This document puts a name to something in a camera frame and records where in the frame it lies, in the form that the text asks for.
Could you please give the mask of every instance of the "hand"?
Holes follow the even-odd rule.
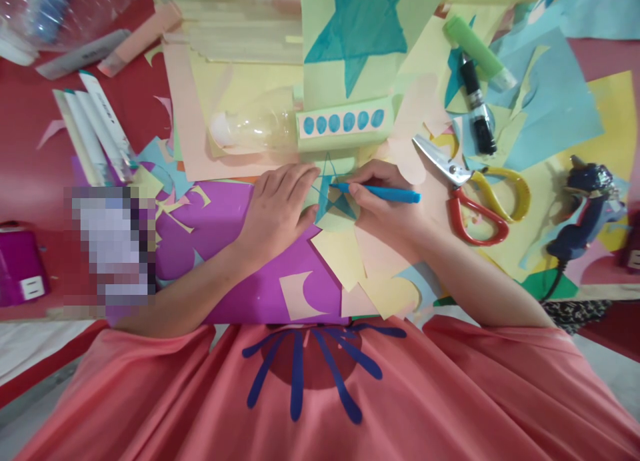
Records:
[[[349,193],[360,207],[370,211],[385,226],[409,237],[420,236],[433,222],[420,203],[395,203],[380,199],[363,187],[363,184],[415,190],[400,174],[395,164],[374,159],[358,169],[349,179]]]
[[[315,220],[317,204],[300,211],[319,174],[313,164],[287,164],[265,172],[255,183],[234,245],[256,271],[284,252]]]

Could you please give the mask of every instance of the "scissors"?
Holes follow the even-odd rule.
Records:
[[[509,235],[509,224],[521,221],[527,215],[527,212],[529,212],[529,206],[531,205],[531,191],[529,191],[527,182],[516,171],[511,171],[510,169],[504,169],[502,167],[486,167],[485,169],[482,169],[482,171],[469,171],[466,167],[463,167],[452,159],[449,159],[435,144],[421,135],[416,135],[413,138],[413,142],[453,184],[453,190],[451,192],[453,197],[447,202],[449,215],[451,216],[451,222],[453,223],[453,227],[458,233],[458,236],[466,242],[473,244],[474,246],[493,246],[495,244],[499,244],[507,239],[507,236]],[[498,201],[493,189],[491,189],[491,184],[489,184],[485,177],[485,174],[504,177],[505,179],[513,182],[518,200],[515,212],[511,215],[504,210],[500,201]],[[478,204],[465,195],[462,186],[468,181],[476,183],[480,191],[486,197],[491,209]],[[496,234],[486,241],[472,238],[465,229],[462,217],[462,205],[465,205],[478,214],[481,214],[483,217],[490,219],[497,227]]]

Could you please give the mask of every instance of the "left hand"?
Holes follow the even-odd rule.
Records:
[[[256,270],[284,252],[315,220],[317,204],[301,211],[319,174],[313,164],[287,164],[256,181],[245,224],[234,242]]]

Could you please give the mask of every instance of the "purple container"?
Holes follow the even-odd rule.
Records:
[[[35,301],[49,290],[33,232],[0,232],[0,307]]]

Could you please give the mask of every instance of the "green glue stick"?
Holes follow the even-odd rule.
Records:
[[[517,86],[518,81],[513,74],[500,62],[492,50],[485,46],[462,17],[455,15],[450,18],[444,30],[452,41],[458,43],[464,52],[478,62],[478,66],[497,87],[508,91]]]

